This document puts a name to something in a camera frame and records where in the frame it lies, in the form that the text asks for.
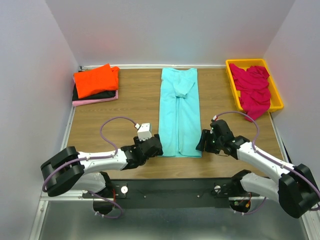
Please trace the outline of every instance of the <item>gray wall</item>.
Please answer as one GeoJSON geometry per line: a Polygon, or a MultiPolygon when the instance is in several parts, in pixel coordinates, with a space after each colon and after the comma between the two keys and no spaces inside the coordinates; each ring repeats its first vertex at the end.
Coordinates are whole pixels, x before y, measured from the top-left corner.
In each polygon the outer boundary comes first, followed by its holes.
{"type": "Polygon", "coordinates": [[[44,0],[1,1],[0,32],[0,239],[26,240],[78,64],[44,0]]]}
{"type": "Polygon", "coordinates": [[[294,0],[46,0],[80,65],[261,58],[294,0]]]}
{"type": "Polygon", "coordinates": [[[295,164],[308,165],[320,184],[320,2],[296,0],[265,59],[284,101],[273,114],[295,164]]]}

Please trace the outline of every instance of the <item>orange cloth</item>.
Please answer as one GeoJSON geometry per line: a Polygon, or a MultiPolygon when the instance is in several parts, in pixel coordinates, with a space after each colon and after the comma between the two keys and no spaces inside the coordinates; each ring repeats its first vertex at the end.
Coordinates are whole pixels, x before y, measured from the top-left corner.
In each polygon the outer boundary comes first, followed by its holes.
{"type": "Polygon", "coordinates": [[[111,68],[108,63],[90,71],[74,73],[78,97],[82,99],[104,91],[118,90],[118,72],[117,66],[111,68]]]}

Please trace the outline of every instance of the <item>gray floor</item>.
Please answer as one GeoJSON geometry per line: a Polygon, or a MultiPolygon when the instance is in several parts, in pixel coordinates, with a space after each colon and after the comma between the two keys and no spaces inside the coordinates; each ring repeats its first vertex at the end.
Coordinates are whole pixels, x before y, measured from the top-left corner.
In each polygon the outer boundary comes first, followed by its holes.
{"type": "Polygon", "coordinates": [[[267,203],[241,216],[226,208],[127,209],[120,219],[94,215],[90,201],[51,201],[41,240],[304,240],[300,219],[267,203]]]}

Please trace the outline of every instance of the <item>black cloth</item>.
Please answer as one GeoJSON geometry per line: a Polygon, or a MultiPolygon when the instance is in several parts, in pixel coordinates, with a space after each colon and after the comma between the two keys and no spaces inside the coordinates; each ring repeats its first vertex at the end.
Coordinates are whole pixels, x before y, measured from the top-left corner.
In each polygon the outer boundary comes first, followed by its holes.
{"type": "Polygon", "coordinates": [[[76,85],[74,85],[72,101],[93,100],[93,99],[109,99],[109,98],[114,98],[115,96],[116,96],[116,91],[102,91],[97,94],[93,94],[90,96],[79,98],[76,85]]]}

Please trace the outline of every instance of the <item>stack of folded clothes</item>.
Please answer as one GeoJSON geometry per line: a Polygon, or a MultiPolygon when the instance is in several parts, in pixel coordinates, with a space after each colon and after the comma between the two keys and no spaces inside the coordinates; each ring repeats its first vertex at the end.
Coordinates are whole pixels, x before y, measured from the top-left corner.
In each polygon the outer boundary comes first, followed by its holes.
{"type": "Polygon", "coordinates": [[[72,105],[76,107],[118,99],[118,72],[117,66],[106,64],[75,73],[72,105]]]}

